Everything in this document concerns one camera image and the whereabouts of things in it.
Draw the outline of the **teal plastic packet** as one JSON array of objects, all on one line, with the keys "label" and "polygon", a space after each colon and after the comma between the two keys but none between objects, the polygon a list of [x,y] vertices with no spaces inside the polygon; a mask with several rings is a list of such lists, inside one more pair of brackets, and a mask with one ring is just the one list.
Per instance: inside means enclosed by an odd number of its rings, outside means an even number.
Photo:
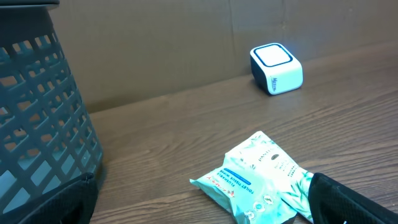
[{"label": "teal plastic packet", "polygon": [[232,163],[190,183],[232,214],[236,223],[287,223],[297,215],[273,180]]}]

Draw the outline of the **white bamboo print tube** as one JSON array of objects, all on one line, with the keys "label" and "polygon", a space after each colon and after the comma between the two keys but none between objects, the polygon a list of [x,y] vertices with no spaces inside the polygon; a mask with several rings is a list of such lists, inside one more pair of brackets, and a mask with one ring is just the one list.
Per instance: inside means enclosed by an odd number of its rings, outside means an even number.
[{"label": "white bamboo print tube", "polygon": [[308,221],[313,216],[308,201],[313,173],[301,168],[262,131],[254,133],[226,153],[225,158],[248,171],[269,179],[281,198]]}]

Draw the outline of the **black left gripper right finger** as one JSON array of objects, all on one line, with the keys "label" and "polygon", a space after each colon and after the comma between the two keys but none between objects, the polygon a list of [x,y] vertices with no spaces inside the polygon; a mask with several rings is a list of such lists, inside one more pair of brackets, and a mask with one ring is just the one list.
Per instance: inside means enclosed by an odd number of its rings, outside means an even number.
[{"label": "black left gripper right finger", "polygon": [[316,173],[308,191],[314,224],[397,224],[397,214],[332,178]]}]

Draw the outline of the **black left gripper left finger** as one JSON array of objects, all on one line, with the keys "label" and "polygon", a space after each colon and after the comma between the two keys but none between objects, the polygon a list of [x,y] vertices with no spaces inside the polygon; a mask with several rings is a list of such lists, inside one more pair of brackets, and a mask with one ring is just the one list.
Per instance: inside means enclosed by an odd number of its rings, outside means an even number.
[{"label": "black left gripper left finger", "polygon": [[1,224],[89,223],[98,199],[95,175],[86,172],[1,215]]}]

